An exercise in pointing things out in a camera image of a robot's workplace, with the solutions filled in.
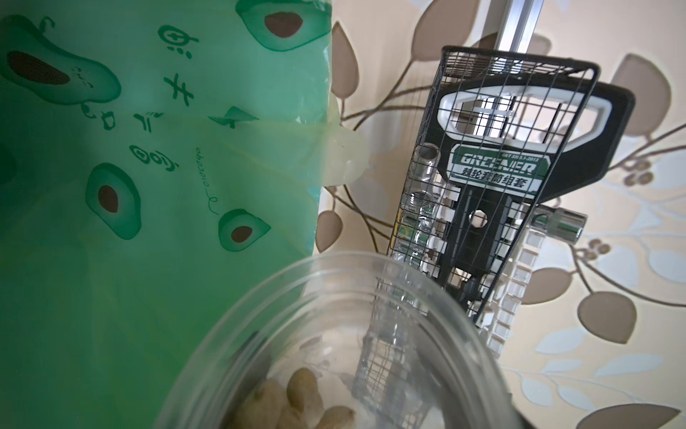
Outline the clear peanut jar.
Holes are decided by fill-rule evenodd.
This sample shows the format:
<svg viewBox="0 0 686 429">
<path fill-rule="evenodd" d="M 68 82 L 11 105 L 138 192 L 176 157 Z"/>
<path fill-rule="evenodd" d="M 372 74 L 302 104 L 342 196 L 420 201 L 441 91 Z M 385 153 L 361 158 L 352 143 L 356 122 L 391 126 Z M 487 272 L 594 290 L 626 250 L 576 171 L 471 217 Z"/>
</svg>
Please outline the clear peanut jar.
<svg viewBox="0 0 686 429">
<path fill-rule="evenodd" d="M 248 290 L 183 368 L 158 428 L 523 428 L 464 309 L 378 254 L 322 254 Z"/>
</svg>

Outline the chrome socket on rail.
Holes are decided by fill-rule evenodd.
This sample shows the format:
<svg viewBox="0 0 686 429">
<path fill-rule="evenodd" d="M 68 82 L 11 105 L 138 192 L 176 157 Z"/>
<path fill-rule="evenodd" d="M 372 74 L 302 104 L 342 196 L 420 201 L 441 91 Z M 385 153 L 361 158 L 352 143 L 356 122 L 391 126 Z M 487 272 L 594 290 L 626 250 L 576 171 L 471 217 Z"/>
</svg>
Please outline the chrome socket on rail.
<svg viewBox="0 0 686 429">
<path fill-rule="evenodd" d="M 587 221 L 585 214 L 562 207 L 539 206 L 533 212 L 531 228 L 549 238 L 573 246 L 582 236 Z"/>
</svg>

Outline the green bin with bag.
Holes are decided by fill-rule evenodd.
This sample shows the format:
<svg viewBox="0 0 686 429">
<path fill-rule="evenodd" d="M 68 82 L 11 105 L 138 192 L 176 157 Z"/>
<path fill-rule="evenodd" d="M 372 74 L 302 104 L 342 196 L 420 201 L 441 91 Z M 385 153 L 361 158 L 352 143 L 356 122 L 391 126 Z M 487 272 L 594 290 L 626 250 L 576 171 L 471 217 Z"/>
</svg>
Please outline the green bin with bag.
<svg viewBox="0 0 686 429">
<path fill-rule="evenodd" d="M 1 5 L 1 425 L 149 428 L 368 151 L 330 1 Z"/>
</svg>

